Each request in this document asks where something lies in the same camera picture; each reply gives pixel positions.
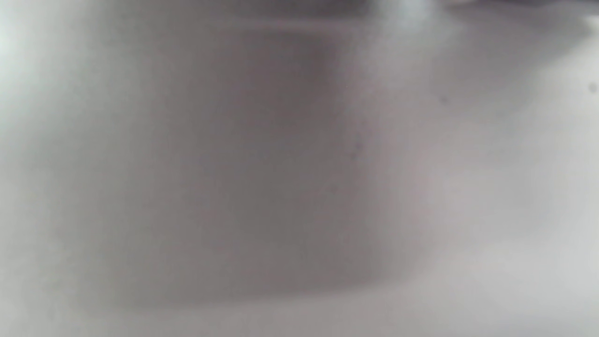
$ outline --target white surface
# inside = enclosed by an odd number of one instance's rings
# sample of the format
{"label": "white surface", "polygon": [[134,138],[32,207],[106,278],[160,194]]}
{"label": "white surface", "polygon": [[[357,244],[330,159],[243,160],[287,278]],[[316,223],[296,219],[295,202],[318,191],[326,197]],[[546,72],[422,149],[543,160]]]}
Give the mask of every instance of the white surface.
{"label": "white surface", "polygon": [[380,9],[1,2],[0,335],[597,336],[599,7]]}

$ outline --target gray surface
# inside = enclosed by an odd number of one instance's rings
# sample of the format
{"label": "gray surface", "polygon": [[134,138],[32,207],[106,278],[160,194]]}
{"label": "gray surface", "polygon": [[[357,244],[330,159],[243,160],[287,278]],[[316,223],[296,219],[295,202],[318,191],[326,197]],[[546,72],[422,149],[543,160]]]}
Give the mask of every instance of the gray surface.
{"label": "gray surface", "polygon": [[2,336],[597,335],[594,5],[1,6]]}

